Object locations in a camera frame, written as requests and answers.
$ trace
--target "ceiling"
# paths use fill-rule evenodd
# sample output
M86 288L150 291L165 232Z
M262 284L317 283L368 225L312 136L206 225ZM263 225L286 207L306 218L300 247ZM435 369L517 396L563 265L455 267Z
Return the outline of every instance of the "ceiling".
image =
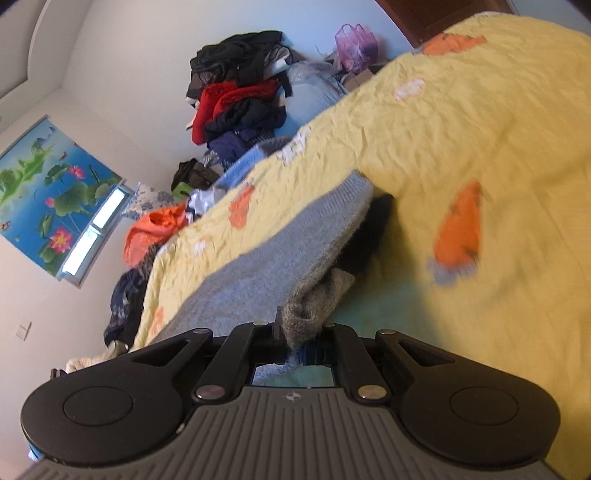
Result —
M91 0L18 0L0 16L0 132L61 87Z
M0 98L27 80L29 46L45 2L19 1L0 17Z

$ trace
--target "gray ribbed surface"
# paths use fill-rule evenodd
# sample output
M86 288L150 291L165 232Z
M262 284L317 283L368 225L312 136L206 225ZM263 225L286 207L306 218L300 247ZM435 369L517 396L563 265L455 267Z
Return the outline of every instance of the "gray ribbed surface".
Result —
M301 398L295 401L291 393ZM82 469L43 460L23 480L556 480L542 463L506 472L448 465L411 443L390 413L338 388L245 387L200 407L177 438L141 460Z

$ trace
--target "red sweater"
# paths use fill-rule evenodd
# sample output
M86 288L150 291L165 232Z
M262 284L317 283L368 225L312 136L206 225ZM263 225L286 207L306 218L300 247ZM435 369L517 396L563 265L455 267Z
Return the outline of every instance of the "red sweater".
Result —
M201 94L197 115L193 121L193 142L197 145L206 142L205 125L224 113L232 105L245 98L271 100L279 88L277 79L265 80L250 87L238 88L234 82L209 85Z

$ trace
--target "purple plastic bag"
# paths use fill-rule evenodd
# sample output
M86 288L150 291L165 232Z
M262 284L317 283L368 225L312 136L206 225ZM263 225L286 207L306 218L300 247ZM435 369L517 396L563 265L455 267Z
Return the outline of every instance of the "purple plastic bag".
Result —
M350 72L360 73L378 60L378 40L359 24L343 25L335 35L335 42L339 59Z

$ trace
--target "yellow quilt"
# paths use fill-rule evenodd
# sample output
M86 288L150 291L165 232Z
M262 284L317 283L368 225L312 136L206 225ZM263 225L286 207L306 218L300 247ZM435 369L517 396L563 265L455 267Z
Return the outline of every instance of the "yellow quilt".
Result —
M204 278L357 168L397 208L334 320L365 336L394 328L541 385L562 415L548 461L583 479L591 472L591 38L510 15L470 18L448 33L317 117L167 244L136 346ZM442 286L428 266L433 244L472 180L482 185L478 270Z

